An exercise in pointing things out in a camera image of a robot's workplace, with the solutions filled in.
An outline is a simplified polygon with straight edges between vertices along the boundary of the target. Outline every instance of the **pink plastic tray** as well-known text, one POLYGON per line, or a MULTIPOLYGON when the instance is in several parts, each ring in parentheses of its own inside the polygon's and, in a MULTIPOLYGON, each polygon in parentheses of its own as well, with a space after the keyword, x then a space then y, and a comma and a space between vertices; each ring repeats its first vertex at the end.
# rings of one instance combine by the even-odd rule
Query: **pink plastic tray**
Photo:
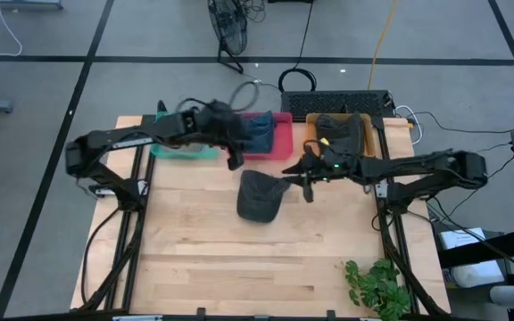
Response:
MULTIPOLYGON (((244 119, 261 116, 262 112, 248 112, 242 114, 244 119)), ((290 112, 273 112, 275 132, 273 149, 269 153, 244 153, 248 160, 275 160, 284 161, 293 154, 293 115, 290 112)))

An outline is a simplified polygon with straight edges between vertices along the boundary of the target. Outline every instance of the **white cord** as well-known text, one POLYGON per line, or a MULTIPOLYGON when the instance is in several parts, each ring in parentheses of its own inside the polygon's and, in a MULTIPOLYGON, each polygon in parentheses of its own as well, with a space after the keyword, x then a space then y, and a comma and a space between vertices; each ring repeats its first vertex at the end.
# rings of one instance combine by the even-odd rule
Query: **white cord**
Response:
POLYGON ((418 127, 419 137, 418 137, 418 139, 416 139, 415 142, 411 143, 412 145, 415 145, 415 144, 419 143, 422 138, 424 138, 424 133, 421 131, 421 126, 419 125, 418 117, 414 114, 414 111, 406 105, 398 106, 398 107, 396 107, 396 110, 399 110, 402 108, 405 108, 410 112, 410 116, 414 118, 414 121, 416 122, 416 126, 418 127))
POLYGON ((0 55, 17 57, 18 55, 20 55, 23 52, 23 45, 21 44, 21 41, 19 41, 19 39, 17 39, 17 37, 13 34, 13 31, 11 31, 9 26, 7 26, 7 22, 5 22, 4 15, 1 13, 1 0, 0 0, 0 17, 1 17, 1 21, 4 23, 5 28, 7 29, 7 31, 9 31, 9 34, 11 35, 11 37, 13 37, 13 39, 15 40, 17 45, 19 45, 19 51, 17 53, 0 53, 0 55))

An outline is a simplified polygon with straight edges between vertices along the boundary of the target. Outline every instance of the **wooden table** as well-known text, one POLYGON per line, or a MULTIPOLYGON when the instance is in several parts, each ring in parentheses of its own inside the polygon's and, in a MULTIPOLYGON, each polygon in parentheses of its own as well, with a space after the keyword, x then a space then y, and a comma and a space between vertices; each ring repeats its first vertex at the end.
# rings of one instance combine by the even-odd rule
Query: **wooden table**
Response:
MULTIPOLYGON (((140 120, 119 117, 117 128, 140 120)), ((290 160, 247 160, 244 169, 279 177, 281 169, 295 164, 302 154, 304 124, 294 124, 293 131, 290 160)), ((385 134, 392 158, 413 155, 405 119, 385 119, 385 134)), ((129 177, 134 153, 111 152, 107 165, 129 177)), ((350 302, 343 270, 348 259, 368 269, 384 256, 380 233, 370 227, 376 215, 374 195, 341 180, 316 184, 314 202, 306 203, 302 190, 292 186, 277 218, 258 224, 236 214, 241 170, 229 171, 226 158, 222 153, 219 160, 156 160, 130 312, 193 315, 204 307, 208 315, 321 317, 333 309, 338 317, 375 316, 350 302)), ((100 200, 90 231, 116 205, 114 198, 100 200)), ((410 210, 427 216, 422 201, 412 203, 410 210)), ((93 242, 87 295, 110 271, 120 218, 121 214, 107 224, 93 242)), ((412 216, 402 219, 415 276, 449 311, 430 225, 412 216)), ((123 272, 119 285, 125 278, 123 272)), ((72 307, 81 305, 79 284, 72 307)), ((117 291, 115 307, 120 306, 121 293, 117 291)))

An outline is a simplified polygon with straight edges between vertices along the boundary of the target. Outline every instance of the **blue cloth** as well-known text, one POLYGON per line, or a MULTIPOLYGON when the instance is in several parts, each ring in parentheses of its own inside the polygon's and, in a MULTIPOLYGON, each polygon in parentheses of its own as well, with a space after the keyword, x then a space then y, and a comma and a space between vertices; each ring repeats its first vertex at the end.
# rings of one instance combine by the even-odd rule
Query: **blue cloth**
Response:
POLYGON ((275 119, 273 113, 267 111, 261 116, 243 119, 243 126, 247 135, 251 137, 246 141, 248 153, 269 153, 273 149, 275 140, 275 119))

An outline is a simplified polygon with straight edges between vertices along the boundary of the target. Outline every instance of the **potted plant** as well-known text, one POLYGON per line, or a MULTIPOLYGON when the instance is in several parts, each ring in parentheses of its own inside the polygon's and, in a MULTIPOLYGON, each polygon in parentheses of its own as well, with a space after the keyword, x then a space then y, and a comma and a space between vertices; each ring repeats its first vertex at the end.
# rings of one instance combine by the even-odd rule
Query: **potted plant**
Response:
POLYGON ((400 272, 388 259, 380 259, 368 273, 362 273, 353 260, 344 267, 346 282, 351 290, 350 300, 357 306, 376 311, 383 321, 397 321, 410 307, 410 296, 403 286, 398 286, 396 277, 400 272))

